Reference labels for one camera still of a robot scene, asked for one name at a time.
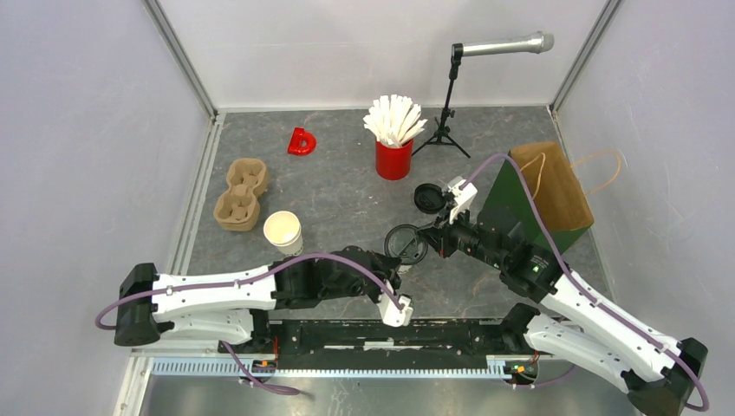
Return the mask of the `white paper cup stack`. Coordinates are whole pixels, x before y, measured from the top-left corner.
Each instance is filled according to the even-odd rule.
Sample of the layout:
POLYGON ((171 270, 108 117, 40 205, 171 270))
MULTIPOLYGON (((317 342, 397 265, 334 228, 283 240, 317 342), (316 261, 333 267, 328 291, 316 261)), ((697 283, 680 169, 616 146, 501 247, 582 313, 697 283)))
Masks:
POLYGON ((302 253, 302 226, 291 211, 277 211, 269 215, 263 225, 267 241, 286 256, 302 253))

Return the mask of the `green paper bag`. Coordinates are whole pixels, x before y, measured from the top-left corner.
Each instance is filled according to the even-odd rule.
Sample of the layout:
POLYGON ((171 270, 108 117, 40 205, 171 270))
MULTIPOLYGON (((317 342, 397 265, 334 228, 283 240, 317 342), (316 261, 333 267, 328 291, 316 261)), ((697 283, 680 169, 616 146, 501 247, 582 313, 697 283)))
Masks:
POLYGON ((612 150, 571 162, 554 141, 516 146, 509 151, 509 156, 522 175, 518 176, 505 161, 479 216, 496 219, 507 213, 522 224, 526 240, 548 250, 550 244, 533 213, 537 211, 560 253, 569 249, 592 226, 594 217, 587 197, 611 185, 622 165, 620 154, 612 150), (604 155, 615 157, 615 173, 592 190, 583 190, 574 168, 604 155))

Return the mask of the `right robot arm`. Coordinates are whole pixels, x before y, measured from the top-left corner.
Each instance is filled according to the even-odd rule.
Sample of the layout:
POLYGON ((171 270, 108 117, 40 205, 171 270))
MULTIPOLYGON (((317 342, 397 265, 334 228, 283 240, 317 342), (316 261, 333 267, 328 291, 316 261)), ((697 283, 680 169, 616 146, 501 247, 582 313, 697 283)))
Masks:
POLYGON ((500 331, 503 347, 552 354, 598 375, 627 395, 645 415, 680 415, 708 350, 694 338, 678 340, 638 320, 586 283, 552 251, 527 242, 523 227, 469 224, 457 219, 418 230, 442 257, 456 251, 499 271, 518 304, 500 331))

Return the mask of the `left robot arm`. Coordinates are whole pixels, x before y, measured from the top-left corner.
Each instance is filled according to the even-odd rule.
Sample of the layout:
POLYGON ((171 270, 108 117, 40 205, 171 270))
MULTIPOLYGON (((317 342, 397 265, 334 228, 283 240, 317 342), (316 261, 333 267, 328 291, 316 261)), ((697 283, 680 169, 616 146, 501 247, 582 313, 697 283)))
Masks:
POLYGON ((313 309, 321 302, 366 296, 384 324, 406 326, 412 300, 399 294, 398 257, 357 246, 333 253, 303 254, 250 270, 201 276, 157 271, 153 263, 133 267, 119 299, 96 317, 114 311, 114 344, 139 347, 161 340, 225 341, 262 353, 272 342, 269 312, 313 309))

